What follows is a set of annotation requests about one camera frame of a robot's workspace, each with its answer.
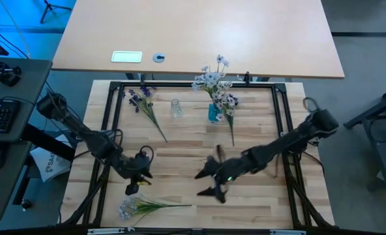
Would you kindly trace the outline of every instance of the tripod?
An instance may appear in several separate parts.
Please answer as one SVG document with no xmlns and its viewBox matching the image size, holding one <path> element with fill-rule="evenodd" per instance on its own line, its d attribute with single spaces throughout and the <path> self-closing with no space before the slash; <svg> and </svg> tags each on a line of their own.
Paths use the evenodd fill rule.
<svg viewBox="0 0 386 235">
<path fill-rule="evenodd" d="M 61 9 L 66 9 L 66 10 L 72 10 L 70 7 L 63 7 L 63 6 L 58 6 L 58 5 L 50 4 L 47 0 L 44 0 L 44 3 L 45 3 L 45 5 L 46 5 L 46 7 L 45 7 L 44 13 L 42 14 L 42 18 L 41 18 L 41 21 L 40 21 L 41 24 L 44 23 L 44 18 L 45 18 L 45 15 L 47 15 L 47 12 L 49 12 L 49 11 L 51 11 L 51 10 L 54 10 L 55 8 L 61 8 Z"/>
</svg>

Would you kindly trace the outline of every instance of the flower bunch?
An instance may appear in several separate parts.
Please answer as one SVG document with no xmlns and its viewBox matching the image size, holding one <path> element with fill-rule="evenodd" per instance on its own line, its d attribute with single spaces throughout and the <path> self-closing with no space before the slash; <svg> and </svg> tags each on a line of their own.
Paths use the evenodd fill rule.
<svg viewBox="0 0 386 235">
<path fill-rule="evenodd" d="M 134 216 L 142 215 L 138 221 L 132 225 L 133 227 L 146 215 L 160 209 L 176 206 L 191 206 L 191 205 L 169 205 L 148 199 L 143 195 L 127 196 L 118 209 L 119 216 L 123 221 L 127 221 Z"/>
<path fill-rule="evenodd" d="M 233 141 L 233 115 L 235 107 L 238 106 L 238 98 L 228 93 L 213 93 L 213 104 L 221 110 L 221 113 L 216 116 L 217 120 L 222 121 L 224 118 L 228 121 L 232 136 L 232 146 L 235 146 Z"/>
<path fill-rule="evenodd" d="M 234 146 L 233 141 L 233 115 L 235 107 L 238 105 L 238 98 L 232 94 L 226 93 L 226 91 L 232 87 L 232 82 L 221 81 L 221 78 L 225 77 L 225 67 L 229 67 L 230 63 L 225 60 L 224 56 L 218 55 L 216 57 L 216 62 L 218 67 L 215 72 L 211 72 L 210 66 L 205 66 L 201 70 L 205 73 L 194 78 L 192 87 L 194 90 L 204 90 L 211 97 L 214 107 L 217 107 L 221 111 L 220 114 L 216 116 L 217 120 L 221 121 L 224 118 L 227 119 L 232 135 L 232 145 Z"/>
<path fill-rule="evenodd" d="M 149 119 L 155 124 L 155 126 L 160 131 L 162 137 L 167 142 L 166 137 L 164 136 L 164 133 L 161 131 L 160 125 L 158 124 L 158 121 L 156 120 L 154 110 L 153 110 L 153 102 L 151 102 L 151 96 L 153 95 L 148 88 L 145 86 L 140 87 L 142 94 L 135 92 L 133 89 L 130 89 L 129 95 L 129 103 L 135 106 L 135 112 L 139 112 L 140 110 L 146 114 Z"/>
</svg>

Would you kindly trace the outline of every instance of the floor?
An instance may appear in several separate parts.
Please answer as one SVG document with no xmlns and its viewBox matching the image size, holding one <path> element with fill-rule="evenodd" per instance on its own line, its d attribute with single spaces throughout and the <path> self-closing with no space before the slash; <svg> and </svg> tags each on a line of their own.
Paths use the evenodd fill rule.
<svg viewBox="0 0 386 235">
<path fill-rule="evenodd" d="M 386 0 L 322 0 L 322 3 L 332 32 L 386 32 Z M 60 9 L 55 14 L 49 13 L 46 23 L 40 25 L 44 9 L 42 0 L 5 0 L 5 4 L 20 27 L 26 30 L 24 37 L 32 58 L 52 59 L 70 13 Z M 53 0 L 52 4 L 72 7 L 74 1 Z M 0 31 L 25 50 L 1 5 Z M 345 79 L 296 78 L 293 81 L 303 82 L 306 94 L 343 123 L 378 102 L 381 94 L 386 92 L 386 37 L 335 37 L 334 41 Z M 48 82 L 67 98 L 79 116 L 83 116 L 94 79 L 124 78 L 125 75 L 120 73 L 51 72 Z M 156 79 L 185 78 L 156 76 Z M 41 129 L 45 126 L 45 119 L 37 112 L 33 113 L 30 122 Z M 49 123 L 46 130 L 54 131 L 55 127 Z M 336 225 L 386 232 L 386 190 L 370 193 L 366 189 L 366 184 L 376 177 L 378 166 L 372 158 L 364 130 L 355 127 L 349 131 L 341 127 L 337 134 L 321 141 L 319 152 L 325 166 Z M 49 183 L 32 180 L 26 192 L 26 197 L 33 203 L 32 209 L 22 212 L 18 206 L 9 206 L 0 222 L 0 230 L 55 224 L 66 182 L 66 174 Z"/>
</svg>

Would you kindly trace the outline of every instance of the wooden tabletop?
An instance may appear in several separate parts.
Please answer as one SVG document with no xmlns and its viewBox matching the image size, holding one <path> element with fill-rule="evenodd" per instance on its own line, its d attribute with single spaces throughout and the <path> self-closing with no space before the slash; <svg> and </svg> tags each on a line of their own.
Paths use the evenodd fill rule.
<svg viewBox="0 0 386 235">
<path fill-rule="evenodd" d="M 218 54 L 232 75 L 344 77 L 320 0 L 77 0 L 52 69 L 194 74 Z"/>
<path fill-rule="evenodd" d="M 104 114 L 110 81 L 95 80 L 89 97 L 84 123 L 91 129 L 99 130 Z M 293 125 L 296 127 L 306 116 L 302 106 L 303 85 L 286 84 Z M 234 119 L 235 147 L 231 144 L 228 124 L 217 125 L 207 121 L 207 107 L 210 102 L 204 91 L 194 92 L 188 87 L 159 87 L 153 102 L 157 120 L 168 139 L 165 143 L 159 131 L 143 113 L 135 113 L 124 99 L 118 128 L 123 130 L 124 154 L 134 156 L 145 144 L 153 147 L 156 156 L 151 164 L 151 186 L 141 186 L 140 193 L 167 204 L 191 204 L 187 208 L 164 208 L 144 217 L 137 227 L 178 227 L 178 228 L 291 228 L 291 215 L 286 191 L 282 161 L 278 161 L 278 176 L 275 161 L 257 174 L 238 178 L 227 193 L 227 202 L 220 204 L 214 198 L 196 196 L 211 184 L 210 178 L 194 180 L 203 168 L 205 158 L 212 155 L 214 147 L 222 144 L 228 157 L 239 157 L 239 153 L 252 146 L 267 144 L 277 138 L 273 100 L 270 89 L 232 88 L 241 103 Z M 114 113 L 116 96 L 113 98 L 111 114 Z M 184 116 L 173 119 L 170 116 L 170 101 L 179 99 Z M 80 144 L 79 154 L 87 148 Z M 318 157 L 315 147 L 308 152 Z M 86 153 L 72 165 L 70 178 L 61 213 L 63 219 L 71 216 L 87 194 L 94 158 Z M 324 218 L 333 224 L 331 207 L 325 180 L 320 165 L 303 156 L 301 160 L 304 184 L 308 198 Z M 118 209 L 123 202 L 125 187 L 129 180 L 122 179 L 114 170 L 108 182 L 103 227 L 132 226 L 140 217 L 122 221 Z M 97 197 L 92 208 L 91 221 L 95 216 Z"/>
</svg>

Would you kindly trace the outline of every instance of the blue vase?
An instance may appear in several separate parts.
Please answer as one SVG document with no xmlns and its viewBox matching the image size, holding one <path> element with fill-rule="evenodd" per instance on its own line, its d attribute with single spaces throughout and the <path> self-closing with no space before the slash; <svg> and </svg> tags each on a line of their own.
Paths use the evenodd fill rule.
<svg viewBox="0 0 386 235">
<path fill-rule="evenodd" d="M 209 113 L 207 115 L 207 118 L 210 122 L 216 122 L 217 120 L 216 116 L 220 114 L 220 110 L 212 103 L 209 104 Z"/>
</svg>

